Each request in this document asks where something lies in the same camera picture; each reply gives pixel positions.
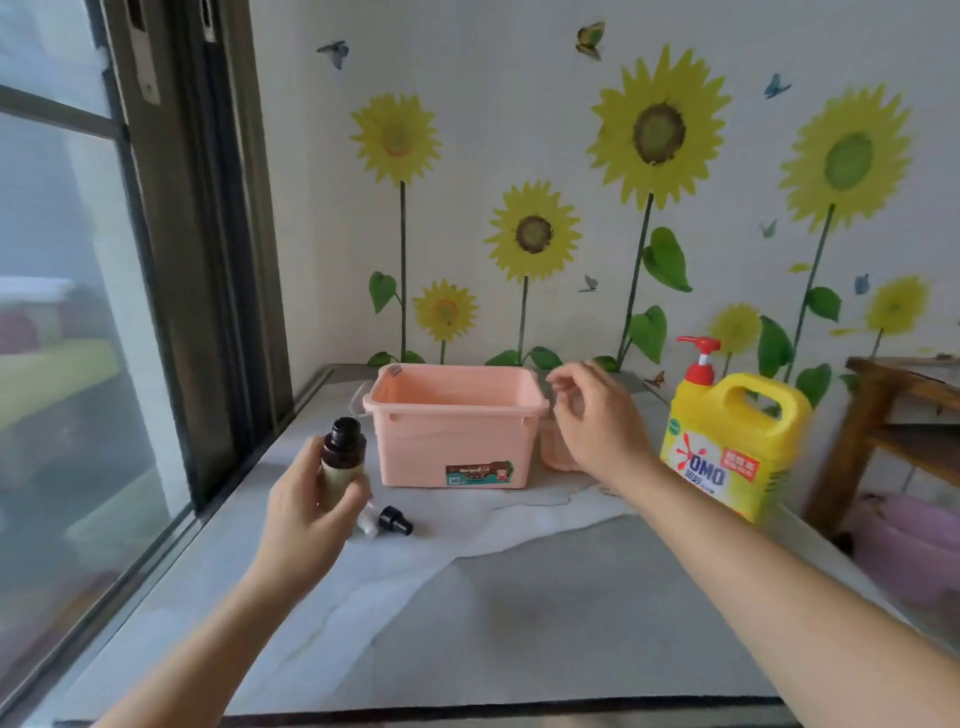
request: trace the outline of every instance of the green stem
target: green stem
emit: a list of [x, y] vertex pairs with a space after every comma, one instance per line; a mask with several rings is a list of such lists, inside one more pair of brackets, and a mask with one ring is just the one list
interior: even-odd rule
[[883, 338], [883, 329], [881, 329], [880, 331], [878, 331], [878, 332], [876, 333], [876, 341], [874, 342], [874, 348], [873, 348], [873, 350], [870, 352], [870, 358], [871, 358], [871, 359], [876, 358], [876, 350], [880, 348], [880, 339], [882, 339], [882, 338]]
[[530, 285], [530, 277], [523, 277], [523, 302], [520, 304], [520, 341], [516, 345], [516, 365], [523, 366], [523, 330], [527, 324], [527, 287]]
[[400, 180], [400, 358], [407, 353], [407, 183]]
[[643, 246], [647, 241], [647, 226], [650, 224], [650, 208], [654, 204], [654, 193], [647, 195], [647, 208], [643, 211], [643, 226], [640, 228], [640, 242], [636, 246], [636, 263], [634, 264], [634, 282], [630, 285], [630, 298], [627, 300], [627, 320], [623, 323], [623, 335], [620, 337], [620, 348], [616, 351], [616, 370], [623, 366], [623, 359], [627, 355], [630, 343], [630, 319], [634, 315], [634, 300], [636, 299], [636, 280], [640, 276], [640, 263], [643, 262]]
[[786, 365], [786, 374], [783, 375], [783, 381], [790, 381], [790, 374], [793, 372], [794, 362], [797, 361], [797, 345], [800, 344], [800, 333], [804, 330], [804, 317], [806, 316], [806, 297], [810, 294], [813, 287], [813, 279], [817, 276], [817, 268], [820, 267], [820, 256], [824, 254], [824, 244], [827, 242], [827, 233], [830, 229], [830, 221], [833, 219], [833, 211], [836, 205], [830, 204], [827, 208], [827, 219], [824, 221], [824, 230], [820, 233], [820, 242], [817, 243], [817, 254], [813, 257], [813, 266], [810, 268], [810, 275], [806, 278], [806, 289], [804, 298], [800, 301], [800, 316], [797, 318], [797, 330], [793, 333], [793, 356], [790, 357], [790, 363]]

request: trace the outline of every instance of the plastic container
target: plastic container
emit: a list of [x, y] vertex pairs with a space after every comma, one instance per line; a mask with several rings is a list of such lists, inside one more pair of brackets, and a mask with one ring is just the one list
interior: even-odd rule
[[[670, 405], [660, 460], [750, 522], [761, 520], [801, 452], [810, 417], [803, 392], [765, 376], [733, 374], [713, 383], [720, 342], [681, 336], [700, 349]], [[780, 418], [753, 406], [747, 392], [780, 406]]]
[[549, 408], [528, 369], [436, 364], [388, 364], [363, 404], [400, 488], [522, 488]]
[[931, 604], [960, 591], [960, 516], [910, 496], [873, 494], [851, 515], [854, 562], [891, 594]]

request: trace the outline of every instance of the sunflower center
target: sunflower center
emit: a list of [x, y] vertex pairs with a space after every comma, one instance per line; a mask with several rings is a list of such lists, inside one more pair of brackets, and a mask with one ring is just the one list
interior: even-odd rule
[[437, 318], [452, 327], [457, 320], [457, 314], [460, 309], [457, 304], [450, 299], [440, 299], [437, 301]]
[[844, 192], [860, 184], [873, 162], [874, 142], [863, 132], [852, 132], [827, 152], [824, 176], [833, 189]]
[[528, 215], [516, 226], [516, 243], [527, 253], [542, 253], [552, 239], [553, 228], [538, 215]]
[[413, 138], [406, 124], [388, 124], [383, 130], [383, 148], [391, 157], [406, 157], [413, 146]]
[[680, 112], [668, 104], [647, 107], [634, 124], [634, 147], [647, 164], [663, 164], [684, 146], [686, 125]]

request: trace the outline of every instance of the marble countertop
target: marble countertop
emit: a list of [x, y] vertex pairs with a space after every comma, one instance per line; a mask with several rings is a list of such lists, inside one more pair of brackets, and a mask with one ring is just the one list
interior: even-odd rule
[[[347, 414], [366, 368], [334, 373], [160, 579], [57, 707], [101, 716], [238, 581], [270, 487], [306, 437]], [[667, 408], [635, 395], [652, 439]], [[374, 502], [416, 525], [351, 537], [282, 625], [228, 716], [610, 697], [777, 697], [673, 555], [622, 500], [539, 464], [520, 491], [389, 489]], [[786, 510], [765, 526], [821, 570], [903, 619], [870, 580]]]

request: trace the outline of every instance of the white wall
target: white wall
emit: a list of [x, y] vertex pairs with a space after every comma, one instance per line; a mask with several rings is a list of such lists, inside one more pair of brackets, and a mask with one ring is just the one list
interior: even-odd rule
[[[358, 132], [350, 113], [381, 93], [417, 94], [436, 114], [441, 158], [407, 188], [408, 298], [443, 278], [476, 296], [476, 328], [449, 344], [447, 362], [483, 363], [516, 346], [520, 287], [483, 240], [494, 233], [503, 193], [535, 180], [551, 181], [575, 206], [583, 238], [573, 263], [531, 283], [527, 346], [564, 360], [615, 353], [642, 211], [622, 205], [619, 182], [604, 186], [603, 170], [590, 168], [587, 147], [600, 126], [591, 107], [602, 89], [622, 87], [622, 65], [633, 70], [643, 58], [652, 72], [665, 43], [673, 62], [692, 48], [711, 78], [725, 76], [732, 102], [718, 113], [727, 125], [709, 179], [678, 204], [654, 207], [651, 229], [677, 234], [694, 290], [670, 290], [641, 273], [634, 311], [662, 306], [667, 344], [660, 365], [632, 349], [627, 368], [646, 376], [664, 369], [670, 396], [694, 355], [672, 339], [704, 332], [728, 303], [751, 303], [792, 332], [806, 278], [787, 269], [812, 261], [818, 235], [809, 220], [791, 221], [780, 164], [828, 99], [848, 85], [883, 83], [888, 98], [900, 93], [912, 109], [912, 163], [884, 209], [828, 238], [816, 284], [841, 295], [842, 316], [839, 324], [807, 316], [796, 369], [827, 362], [840, 374], [849, 355], [870, 352], [873, 332], [829, 335], [863, 326], [872, 297], [855, 296], [853, 280], [864, 273], [873, 293], [904, 275], [930, 284], [916, 329], [887, 337], [881, 354], [960, 349], [956, 3], [250, 1], [295, 390], [326, 362], [399, 350], [396, 302], [374, 315], [368, 294], [374, 270], [399, 279], [398, 192], [365, 171], [350, 140]], [[600, 19], [607, 32], [603, 60], [594, 62], [574, 42], [578, 28]], [[337, 71], [316, 49], [340, 39], [350, 53]], [[774, 72], [793, 87], [768, 101]], [[774, 218], [778, 233], [764, 239], [758, 224]], [[584, 274], [599, 279], [595, 293], [577, 293]], [[437, 361], [439, 345], [409, 310], [408, 348]], [[756, 371], [756, 356], [737, 357], [733, 368]], [[793, 502], [805, 497], [848, 401], [835, 381], [796, 469]]]

